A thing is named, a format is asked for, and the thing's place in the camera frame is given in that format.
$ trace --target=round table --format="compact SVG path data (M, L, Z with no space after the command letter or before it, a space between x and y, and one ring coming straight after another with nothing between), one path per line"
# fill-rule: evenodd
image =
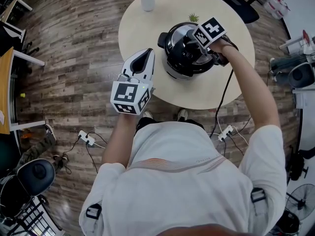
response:
M189 15L199 16L199 23L212 17L227 30L227 36L254 66L255 52L251 35L236 12L222 0L156 0L153 11L142 10L141 0L135 0L126 10L119 26L119 48L124 60L134 53L153 48L156 54L154 68L154 95L188 109L212 109L219 106L231 72L231 65L214 65L209 71L190 81L181 81L168 75L163 67L164 49L158 47L161 32L174 25L189 22ZM227 88L223 104L237 98L241 90L235 75Z

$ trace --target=white power strip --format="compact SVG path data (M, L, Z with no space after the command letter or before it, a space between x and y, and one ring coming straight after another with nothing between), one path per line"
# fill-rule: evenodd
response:
M229 125L228 127L225 128L225 130L222 131L221 134L219 134L218 136L218 140L219 141L223 141L222 139L226 139L227 135L229 135L230 133L229 132L232 132L233 131L233 128L231 125Z
M83 130L80 131L79 135L81 135L81 139L84 141L84 142L87 142L89 141L89 145L93 145L94 142L95 142L95 139L92 137L92 136L89 136L87 135L87 133L85 133Z

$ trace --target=desk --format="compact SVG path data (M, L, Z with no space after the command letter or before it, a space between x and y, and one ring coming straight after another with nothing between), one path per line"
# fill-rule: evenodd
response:
M33 9L31 7L29 7L26 3L24 3L22 0L13 0L12 3L10 3L10 5L5 9L5 11L2 13L1 17L1 21L2 22L6 22L11 14L12 9L14 8L15 4L19 2L21 5L23 5L26 9L28 9L29 11L32 11Z
M10 110L10 80L14 57L19 57L41 66L45 65L45 62L15 51L13 47L0 58L0 110L4 114L4 125L0 123L1 134L10 134L10 131L45 125L45 121L37 121L21 125L18 123L11 123L11 117L14 113L11 113Z
M169 76L162 64L164 50L158 47L161 32L169 32L176 24L189 21L189 14L199 16L203 23L215 17L227 30L227 35L237 45L250 64L255 65L255 51L251 35L243 20L222 0L155 0L153 11L145 12L141 0L135 0L126 10L119 26L119 48L126 60L137 51L153 48L156 54L154 68L154 95L188 109L218 107L231 73L231 65L213 66L209 71L191 81L179 81ZM227 88L223 104L241 94L235 75Z

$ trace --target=wooden floor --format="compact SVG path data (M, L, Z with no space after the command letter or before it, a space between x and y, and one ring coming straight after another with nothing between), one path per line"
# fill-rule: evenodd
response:
M123 60L118 46L118 28L123 13L133 0L25 0L32 8L19 21L27 29L27 41L40 51L34 57L46 62L33 66L33 73L21 81L25 98L17 101L20 121L46 120L55 130L57 145L43 155L51 158L71 149L78 132L94 131L108 140L117 114L110 104L112 81L120 73ZM287 40L280 21L268 15L257 2L253 7L260 19L248 25L255 45L255 69L266 81L271 57L284 56L278 46ZM269 80L280 117L286 152L295 144L298 117L294 110L290 88L281 88ZM159 120L172 120L178 107L154 97L148 106ZM215 110L189 110L189 117L202 123L209 132L214 124ZM232 124L239 129L249 119L242 96L222 107L220 124ZM253 132L252 121L242 131L248 140ZM104 143L95 136L100 145ZM241 150L246 143L234 136ZM218 151L224 144L214 141ZM100 167L101 148L90 148ZM49 210L57 223L71 235L81 235L79 212L96 176L94 166L80 141L68 153L72 174L62 170L45 195ZM240 151L227 140L226 157L236 165L242 159Z

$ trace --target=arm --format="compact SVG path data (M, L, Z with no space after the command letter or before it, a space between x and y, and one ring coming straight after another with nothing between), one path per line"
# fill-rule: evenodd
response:
M255 129L270 124L280 127L277 105L271 92L244 56L222 39L215 41L210 48L222 53L231 63Z
M102 164L121 163L127 167L135 131L136 116L120 114L103 153Z

